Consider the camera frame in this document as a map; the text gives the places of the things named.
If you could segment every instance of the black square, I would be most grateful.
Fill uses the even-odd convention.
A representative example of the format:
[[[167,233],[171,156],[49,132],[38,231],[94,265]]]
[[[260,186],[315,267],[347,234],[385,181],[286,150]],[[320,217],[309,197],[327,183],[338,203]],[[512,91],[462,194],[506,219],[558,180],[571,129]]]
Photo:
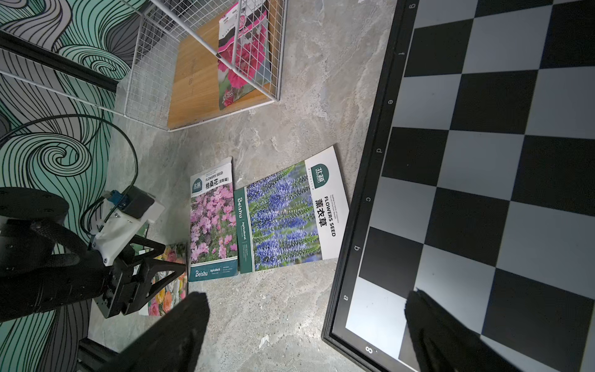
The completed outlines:
[[[463,74],[450,129],[525,133],[537,70]]]
[[[394,127],[382,175],[436,186],[447,130]]]
[[[556,4],[547,29],[541,68],[595,65],[595,2]]]
[[[409,326],[405,326],[405,334],[403,335],[403,341],[401,342],[401,350],[399,351],[399,360],[406,365],[410,366],[416,371],[420,371],[419,362],[413,349],[413,341],[411,341],[411,334],[409,332]]]
[[[508,203],[438,187],[425,243],[496,266]]]
[[[476,17],[500,14],[515,10],[551,5],[553,0],[479,0],[475,10]]]
[[[512,200],[595,216],[595,140],[525,136]]]
[[[473,20],[415,29],[405,76],[460,74]]]
[[[403,298],[413,290],[424,245],[369,228],[359,276]]]
[[[560,372],[581,368],[593,300],[496,269],[482,335]]]

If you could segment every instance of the wire grid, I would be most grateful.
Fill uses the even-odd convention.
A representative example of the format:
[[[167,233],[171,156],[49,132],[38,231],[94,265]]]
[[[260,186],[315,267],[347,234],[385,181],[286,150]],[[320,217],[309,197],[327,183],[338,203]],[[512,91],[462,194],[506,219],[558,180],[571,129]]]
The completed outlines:
[[[166,0],[163,3],[180,19],[184,21],[191,29],[197,30],[204,26],[213,18],[218,18],[234,4],[236,0]],[[171,29],[171,35],[182,41],[188,37],[186,32],[179,24],[169,18],[161,10],[155,8],[151,10],[150,18],[166,29]]]
[[[163,3],[191,29],[198,30],[214,18],[220,18],[237,1],[163,0]],[[266,0],[260,7],[258,4],[257,0],[242,0],[242,14],[266,11],[268,33],[264,34],[265,38],[253,38],[252,46],[240,46],[235,42],[234,65],[240,76],[248,78],[245,80],[251,80],[259,90],[278,100],[286,0]],[[155,5],[148,7],[143,15],[124,112],[137,120],[167,129],[178,45],[192,36]]]
[[[141,19],[124,106],[127,116],[167,128],[179,43],[147,18]]]
[[[237,1],[168,0],[164,1],[164,4],[191,29],[197,30],[213,18],[223,16],[232,6],[237,4]],[[258,0],[242,0],[242,15],[247,13],[260,14],[261,11],[266,11],[268,35],[265,40],[260,38],[254,40],[253,47],[234,44],[237,52],[234,65],[238,68],[240,75],[250,78],[262,90],[279,99],[286,0],[266,0],[261,6],[259,4]],[[177,25],[174,20],[163,12],[158,10],[155,14],[158,14],[158,16],[153,19],[166,29],[171,28],[172,36],[178,40],[182,41],[186,37],[191,37],[180,25]],[[256,68],[262,65],[261,60],[263,57],[264,61],[266,61],[264,67]]]
[[[260,7],[258,4],[258,0],[242,1],[242,14],[259,14],[266,11],[268,34],[265,37],[253,37],[252,46],[248,46],[249,52],[245,50],[246,45],[235,46],[237,51],[234,65],[262,90],[279,99],[286,3],[283,0],[267,0]]]

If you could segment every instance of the white wire mesh basket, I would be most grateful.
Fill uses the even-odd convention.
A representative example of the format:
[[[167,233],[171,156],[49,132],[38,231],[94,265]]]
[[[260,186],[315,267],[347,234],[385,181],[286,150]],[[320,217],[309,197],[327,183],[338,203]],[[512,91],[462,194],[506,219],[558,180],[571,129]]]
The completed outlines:
[[[222,68],[228,68],[243,80],[256,88],[267,103],[278,101],[281,82],[281,63],[283,57],[283,35],[287,0],[151,0],[152,4],[141,15],[136,41],[136,50],[129,75],[120,83],[126,87],[124,116],[164,130],[171,130],[168,125],[172,89],[176,74],[176,62],[179,46],[187,38],[194,38],[203,48],[200,52],[212,54],[219,60]],[[217,46],[210,45],[199,35],[201,27],[213,24],[222,15],[237,4],[241,9],[236,22],[233,49],[227,55],[219,53]],[[245,14],[265,14],[267,19],[267,37],[252,40],[257,52],[246,52],[238,41],[242,37],[246,22]],[[266,54],[265,65],[262,65]],[[192,124],[204,123],[218,117],[241,112],[253,106],[242,106],[238,110],[231,108],[221,115],[199,119]]]

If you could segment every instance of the carnation seed packet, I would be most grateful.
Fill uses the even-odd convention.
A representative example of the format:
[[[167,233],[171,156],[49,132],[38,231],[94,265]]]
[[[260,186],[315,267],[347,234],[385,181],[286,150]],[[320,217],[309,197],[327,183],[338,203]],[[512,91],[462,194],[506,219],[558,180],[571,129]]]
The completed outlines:
[[[245,0],[242,1],[241,11],[238,12],[236,3],[219,20],[219,48],[217,51],[222,58],[231,62],[239,13],[240,27],[234,65],[261,86],[271,82],[267,6],[268,2],[265,0]],[[220,110],[254,90],[250,83],[229,70],[223,62],[219,61],[217,68]]]
[[[190,281],[237,274],[231,157],[190,178]]]
[[[333,147],[234,198],[241,273],[339,256],[349,205]]]
[[[186,264],[186,242],[170,244],[165,247],[165,251],[161,256],[155,257],[156,260],[163,260],[169,262],[177,262],[179,264]],[[155,275],[151,280],[153,284],[168,276],[172,271],[163,271]],[[140,315],[166,315],[172,307],[176,306],[180,301],[186,298],[186,289],[188,287],[187,270],[184,274],[178,276],[170,284],[166,285],[157,296],[153,297],[145,307],[139,310]]]

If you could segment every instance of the green wave pattern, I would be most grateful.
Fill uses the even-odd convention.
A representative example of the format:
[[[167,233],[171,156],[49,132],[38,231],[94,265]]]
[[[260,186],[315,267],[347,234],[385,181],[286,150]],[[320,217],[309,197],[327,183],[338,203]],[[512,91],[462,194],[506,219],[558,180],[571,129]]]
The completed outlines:
[[[139,9],[145,1],[128,0],[128,3],[135,9]],[[121,80],[130,67],[119,57],[107,51],[106,36],[110,29],[128,18],[133,11],[120,0],[68,0],[68,2],[72,6],[73,18],[60,36],[64,46],[58,50],[58,53],[112,79]]]
[[[64,92],[113,108],[115,94],[65,74],[56,73],[56,76]],[[60,107],[51,111],[55,115],[80,113],[112,120],[112,114],[106,111],[74,100],[71,103],[75,112],[63,112]],[[11,127],[21,124],[2,101],[0,113],[8,119]],[[80,231],[78,220],[81,212],[104,189],[111,137],[109,127],[95,119],[81,118],[62,122],[61,127],[48,132],[23,132],[24,134],[12,138],[0,149],[0,187],[30,187],[62,196],[70,205],[64,225],[88,242],[89,237]],[[78,134],[74,137],[68,135],[69,133]],[[63,249],[58,248],[55,252],[63,252]],[[50,343],[60,344],[67,340],[76,343],[76,335],[81,331],[56,331],[57,314],[57,311],[49,311],[0,323],[0,372],[73,370],[76,353],[72,352],[72,347],[76,350],[75,345],[69,345],[70,350],[59,351],[69,355],[68,359],[59,360],[59,365],[49,365],[45,361],[50,354],[47,349]]]
[[[12,8],[0,4],[0,24],[22,20],[38,15],[45,8],[43,0],[29,0],[23,8]]]

